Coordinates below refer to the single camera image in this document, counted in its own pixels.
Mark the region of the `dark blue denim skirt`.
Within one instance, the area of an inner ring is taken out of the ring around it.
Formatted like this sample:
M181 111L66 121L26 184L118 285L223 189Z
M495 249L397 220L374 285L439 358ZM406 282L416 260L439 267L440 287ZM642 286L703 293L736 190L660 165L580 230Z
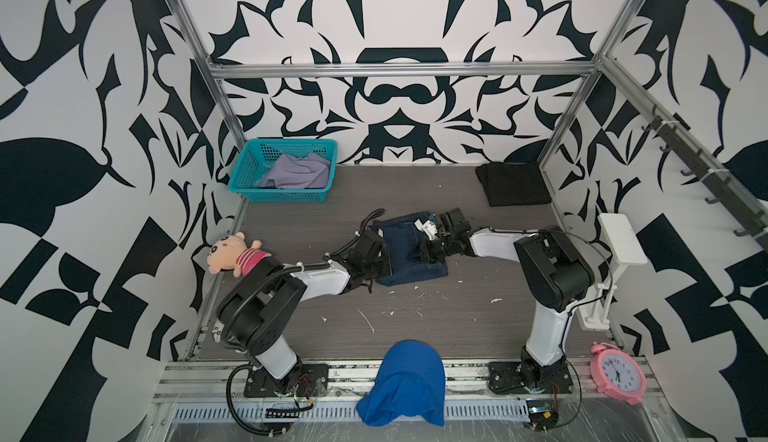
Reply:
M427 236L417 229L415 223L426 222L429 217L429 212L422 211L373 223L386 242L392 267L390 275L376 280L379 285L392 287L448 276L445 262L429 263L417 257L421 243L427 241Z

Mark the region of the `black skirt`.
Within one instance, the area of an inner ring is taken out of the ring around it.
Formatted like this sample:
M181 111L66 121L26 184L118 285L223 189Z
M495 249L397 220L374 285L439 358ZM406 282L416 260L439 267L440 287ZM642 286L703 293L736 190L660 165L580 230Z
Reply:
M491 207L545 205L551 196L536 163L491 162L475 168Z

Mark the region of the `lavender grey skirt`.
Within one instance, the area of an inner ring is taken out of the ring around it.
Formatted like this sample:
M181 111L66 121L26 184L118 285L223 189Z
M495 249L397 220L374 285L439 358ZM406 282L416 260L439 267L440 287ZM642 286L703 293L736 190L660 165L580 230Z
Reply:
M316 153L306 157L282 154L259 180L260 189L319 190L327 187L331 162Z

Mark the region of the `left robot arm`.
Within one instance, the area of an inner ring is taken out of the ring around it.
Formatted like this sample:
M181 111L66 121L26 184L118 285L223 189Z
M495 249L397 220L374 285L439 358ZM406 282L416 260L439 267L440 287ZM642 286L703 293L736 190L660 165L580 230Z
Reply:
M250 269L234 269L241 280L217 307L219 342L244 355L248 368L264 371L280 393L301 377L301 359L283 336L300 303L370 289L392 273L382 232L371 228L320 263L286 265L262 250L248 262Z

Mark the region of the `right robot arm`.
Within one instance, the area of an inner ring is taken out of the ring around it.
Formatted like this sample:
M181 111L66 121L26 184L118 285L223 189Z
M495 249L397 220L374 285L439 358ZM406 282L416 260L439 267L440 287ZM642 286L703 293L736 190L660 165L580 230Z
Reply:
M419 218L421 240L413 252L423 263L443 262L454 255L494 258L520 265L535 300L531 333L514 373L491 371L497 394L526 390L541 393L564 380L565 339L577 306L586 300L595 276L566 231L557 225L540 229L473 229L460 209Z

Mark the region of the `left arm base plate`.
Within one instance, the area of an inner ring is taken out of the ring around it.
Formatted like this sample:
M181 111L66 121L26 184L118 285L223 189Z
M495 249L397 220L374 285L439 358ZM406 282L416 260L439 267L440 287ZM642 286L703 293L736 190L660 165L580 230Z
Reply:
M327 364L299 362L282 379L273 377L265 368L249 371L243 395L266 398L295 394L300 398L324 395L329 378Z

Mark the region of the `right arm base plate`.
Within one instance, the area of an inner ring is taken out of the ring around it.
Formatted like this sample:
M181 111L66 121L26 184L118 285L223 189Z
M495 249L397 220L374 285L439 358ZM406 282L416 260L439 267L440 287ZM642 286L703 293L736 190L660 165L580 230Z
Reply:
M540 366L533 359L514 362L490 362L488 387L497 395L544 394L555 390L570 394L573 377L565 357L552 365Z

